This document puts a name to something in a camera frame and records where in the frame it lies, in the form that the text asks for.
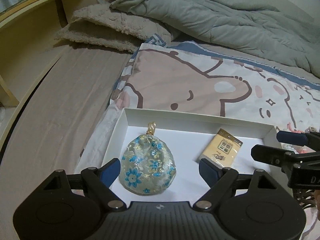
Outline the small yellow card box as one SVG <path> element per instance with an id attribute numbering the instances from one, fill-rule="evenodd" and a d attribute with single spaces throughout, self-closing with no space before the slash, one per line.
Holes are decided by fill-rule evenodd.
<path id="1" fill-rule="evenodd" d="M 199 161 L 207 159 L 218 168 L 231 167 L 243 142 L 224 129 L 219 129 L 199 156 Z"/>

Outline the grey quilted duvet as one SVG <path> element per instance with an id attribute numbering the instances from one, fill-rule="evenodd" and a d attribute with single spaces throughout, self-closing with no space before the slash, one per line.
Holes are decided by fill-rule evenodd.
<path id="1" fill-rule="evenodd" d="M 319 76 L 319 27 L 258 0 L 114 0 L 111 7 Z"/>

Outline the cartoon bear printed blanket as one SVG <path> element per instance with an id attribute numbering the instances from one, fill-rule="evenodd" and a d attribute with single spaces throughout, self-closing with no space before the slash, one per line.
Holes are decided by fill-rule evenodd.
<path id="1" fill-rule="evenodd" d="M 125 108 L 192 113 L 319 129 L 319 82 L 287 69 L 216 53 L 191 41 L 165 46 L 152 38 L 124 68 L 99 124 Z"/>

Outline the white shallow cardboard box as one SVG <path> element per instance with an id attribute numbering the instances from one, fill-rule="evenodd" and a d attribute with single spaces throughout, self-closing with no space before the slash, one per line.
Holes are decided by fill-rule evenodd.
<path id="1" fill-rule="evenodd" d="M 126 204 L 131 201 L 194 203 L 209 190 L 199 174 L 197 159 L 219 129 L 243 142 L 232 167 L 241 174 L 252 174 L 256 169 L 267 171 L 281 186 L 287 178 L 278 167 L 254 161 L 251 148 L 256 144 L 280 147 L 276 129 L 272 125 L 219 116 L 125 108 L 110 124 L 102 121 L 88 142 L 77 167 L 80 173 L 87 167 L 102 167 L 113 158 L 121 158 L 130 141 L 143 134 L 150 122 L 156 123 L 155 135 L 171 150 L 177 168 L 174 181 L 163 193 L 139 196 L 127 191 L 118 179 L 111 190 Z"/>

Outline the blue floral fabric pouch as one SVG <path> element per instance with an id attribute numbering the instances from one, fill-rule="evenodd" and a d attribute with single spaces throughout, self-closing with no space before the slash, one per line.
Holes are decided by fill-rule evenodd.
<path id="1" fill-rule="evenodd" d="M 140 196 L 161 194 L 176 176 L 174 156 L 155 131 L 156 123 L 148 123 L 146 133 L 127 145 L 120 160 L 121 185 Z"/>

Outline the beige fleece blanket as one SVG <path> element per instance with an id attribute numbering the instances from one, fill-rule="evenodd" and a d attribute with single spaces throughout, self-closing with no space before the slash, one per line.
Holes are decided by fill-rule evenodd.
<path id="1" fill-rule="evenodd" d="M 154 34 L 166 43 L 171 41 L 164 24 L 113 10 L 109 3 L 99 3 L 73 12 L 71 23 L 57 32 L 56 39 L 133 53 Z"/>

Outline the wooden bedside shelf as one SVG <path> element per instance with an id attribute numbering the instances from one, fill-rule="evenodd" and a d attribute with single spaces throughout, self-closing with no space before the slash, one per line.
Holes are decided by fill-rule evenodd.
<path id="1" fill-rule="evenodd" d="M 1 14 L 1 103 L 16 107 L 62 49 L 56 33 L 97 0 L 28 0 Z"/>

